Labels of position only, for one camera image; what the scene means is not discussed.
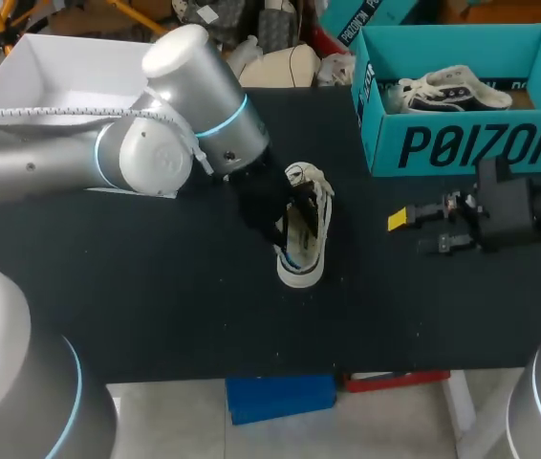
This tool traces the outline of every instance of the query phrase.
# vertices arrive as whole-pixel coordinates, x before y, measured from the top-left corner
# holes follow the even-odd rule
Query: robotic arm
[[[188,25],[163,36],[142,69],[148,87],[129,110],[0,110],[7,122],[121,115],[67,126],[0,125],[0,203],[90,187],[171,194],[187,180],[194,156],[208,174],[228,176],[241,216],[273,244],[286,243],[275,222],[289,202],[316,233],[314,210],[275,163],[264,123],[205,29]]]
[[[420,240],[418,251],[423,254],[472,248],[497,251],[541,242],[541,184],[513,177],[502,156],[481,161],[476,175],[473,190],[447,193],[433,204],[407,206],[389,217],[388,230],[419,228],[435,220],[465,221],[468,233]]]

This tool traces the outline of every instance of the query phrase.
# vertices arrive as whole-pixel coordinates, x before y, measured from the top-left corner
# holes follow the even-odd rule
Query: black tabletop
[[[224,185],[177,200],[82,191],[0,207],[0,271],[107,383],[509,367],[541,342],[541,245],[416,254],[405,204],[472,177],[373,179],[347,89],[256,90],[274,153],[336,193],[326,272],[284,286]],[[443,224],[425,231],[442,230]]]

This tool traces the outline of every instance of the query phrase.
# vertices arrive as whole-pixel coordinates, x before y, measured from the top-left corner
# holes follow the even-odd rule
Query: white table frame
[[[478,413],[464,370],[451,371],[451,378],[443,381],[458,459],[485,459],[506,433],[510,394],[522,372],[522,368],[507,372]]]

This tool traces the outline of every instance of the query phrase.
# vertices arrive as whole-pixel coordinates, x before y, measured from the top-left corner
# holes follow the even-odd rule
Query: teal shoe box
[[[352,97],[374,176],[472,174],[496,155],[541,172],[541,24],[366,27],[356,43]],[[496,89],[527,88],[535,109],[385,112],[389,85],[458,64]]]
[[[416,4],[417,0],[331,0],[319,22],[326,32],[353,51],[361,27],[397,26]]]

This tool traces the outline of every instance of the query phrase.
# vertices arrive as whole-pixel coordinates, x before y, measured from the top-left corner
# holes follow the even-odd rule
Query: yellow tag
[[[387,219],[387,230],[393,231],[402,225],[406,225],[406,208],[401,208]]]

